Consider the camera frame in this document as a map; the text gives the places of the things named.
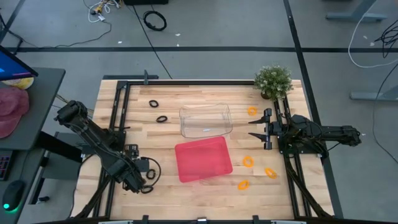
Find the black floor stripe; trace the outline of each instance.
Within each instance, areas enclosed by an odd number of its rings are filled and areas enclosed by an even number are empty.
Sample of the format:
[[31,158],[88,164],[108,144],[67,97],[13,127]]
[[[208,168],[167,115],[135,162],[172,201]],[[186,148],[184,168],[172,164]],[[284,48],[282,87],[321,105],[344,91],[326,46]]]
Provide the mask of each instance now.
[[[303,82],[304,82],[304,89],[307,94],[308,104],[310,107],[312,120],[318,124],[321,124],[320,117],[318,114],[317,104],[315,102],[315,97],[313,95],[312,86],[310,82],[310,77],[308,76],[307,66],[305,64],[303,51],[300,45],[299,36],[297,35],[297,29],[294,24],[294,18],[292,14],[292,10],[290,8],[289,0],[284,0],[284,5],[287,13],[287,19],[289,21],[290,31],[292,33],[293,42],[295,45],[298,63],[300,65]],[[331,203],[335,212],[336,217],[343,218],[343,211],[341,209],[340,199],[338,197],[337,187],[335,178],[333,176],[333,171],[331,169],[331,164],[329,158],[323,160],[323,168],[325,171],[325,177],[328,184],[329,194],[331,198]]]
[[[10,52],[15,47],[6,47]],[[347,53],[346,48],[301,48],[304,53]],[[156,52],[295,52],[295,47],[155,47]],[[60,47],[45,48],[21,47],[18,52],[152,52],[151,47]],[[381,53],[382,49],[353,48],[351,53]]]
[[[155,47],[156,52],[295,52],[294,47]],[[21,47],[18,52],[153,52],[151,47]]]
[[4,30],[0,33],[0,44],[8,32],[8,27],[11,27],[12,23],[14,22],[15,18],[17,17],[17,15],[24,3],[25,3],[25,0],[19,0],[17,6],[14,9],[14,12],[12,12],[10,18],[8,19],[8,21],[6,23],[7,27],[5,27]]

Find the potted plant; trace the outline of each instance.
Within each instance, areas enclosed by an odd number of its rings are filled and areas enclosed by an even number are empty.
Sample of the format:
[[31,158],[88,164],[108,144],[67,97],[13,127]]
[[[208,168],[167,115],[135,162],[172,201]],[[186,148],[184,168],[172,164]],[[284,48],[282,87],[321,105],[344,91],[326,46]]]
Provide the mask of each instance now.
[[289,90],[293,90],[291,71],[279,65],[263,66],[256,73],[254,88],[261,90],[261,96],[266,100],[283,98]]

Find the black ring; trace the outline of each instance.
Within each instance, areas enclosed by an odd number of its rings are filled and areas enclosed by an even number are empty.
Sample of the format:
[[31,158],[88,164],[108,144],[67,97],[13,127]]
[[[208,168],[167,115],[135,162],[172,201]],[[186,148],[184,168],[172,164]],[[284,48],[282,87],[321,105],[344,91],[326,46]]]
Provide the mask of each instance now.
[[163,123],[167,121],[167,117],[166,116],[160,116],[158,118],[156,118],[156,122],[158,123]]
[[159,106],[159,103],[156,100],[149,100],[149,106],[155,108]]
[[151,193],[153,190],[154,190],[153,186],[143,186],[141,189],[141,193],[148,194],[148,193]]
[[153,180],[153,179],[155,179],[155,177],[156,177],[156,171],[155,171],[154,169],[149,169],[148,172],[147,172],[147,174],[146,174],[146,177],[147,177],[148,180]]
[[[162,20],[163,20],[163,27],[162,28],[156,28],[156,26],[153,26],[150,22],[147,22],[147,16],[151,15],[151,14],[155,14],[156,16],[159,16]],[[154,31],[162,31],[164,29],[166,29],[167,27],[167,22],[166,22],[166,18],[159,12],[157,11],[147,11],[144,13],[144,24],[150,28],[151,30]]]

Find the clear plastic container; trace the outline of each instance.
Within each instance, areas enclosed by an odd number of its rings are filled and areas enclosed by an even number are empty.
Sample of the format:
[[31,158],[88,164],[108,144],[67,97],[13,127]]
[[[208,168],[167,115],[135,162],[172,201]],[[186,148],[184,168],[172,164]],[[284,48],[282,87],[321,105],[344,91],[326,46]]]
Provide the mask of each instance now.
[[229,107],[225,103],[213,106],[180,109],[181,134],[186,138],[205,138],[232,131]]

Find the wooden tabletop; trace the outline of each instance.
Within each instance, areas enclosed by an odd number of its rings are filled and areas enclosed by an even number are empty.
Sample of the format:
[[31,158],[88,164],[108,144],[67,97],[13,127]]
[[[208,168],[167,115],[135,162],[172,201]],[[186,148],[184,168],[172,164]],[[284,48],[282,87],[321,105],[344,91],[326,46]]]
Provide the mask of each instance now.
[[[93,121],[108,128],[117,80],[103,80],[99,89]],[[300,80],[293,80],[294,90],[289,95],[292,114],[309,116],[307,103]],[[157,100],[158,108],[151,108],[149,100]],[[229,175],[212,177],[194,182],[181,183],[174,147],[176,144],[197,139],[187,139],[180,132],[179,111],[181,107],[210,106],[226,103],[229,106],[233,130],[224,135],[233,171]],[[254,106],[258,113],[248,115],[247,109]],[[140,156],[152,157],[162,166],[162,176],[149,194],[134,194],[116,184],[111,219],[140,220],[149,215],[151,220],[195,220],[207,217],[212,220],[250,220],[253,215],[260,219],[293,218],[287,185],[284,159],[279,153],[276,139],[273,150],[265,151],[260,140],[248,132],[263,133],[264,124],[248,124],[262,116],[262,111],[274,106],[263,100],[258,90],[248,85],[137,85],[132,86],[126,116],[126,144],[138,144]],[[156,123],[157,117],[165,115],[166,123]],[[254,166],[243,166],[243,158],[251,156]],[[333,214],[325,173],[320,159],[314,154],[303,154],[305,183],[315,200]],[[271,179],[264,169],[273,169],[278,177]],[[93,156],[80,171],[72,215],[76,215],[89,201],[98,185],[101,164]],[[250,187],[238,190],[238,184],[248,180]],[[300,214],[304,215],[301,194],[296,188]],[[101,214],[104,212],[104,201]]]

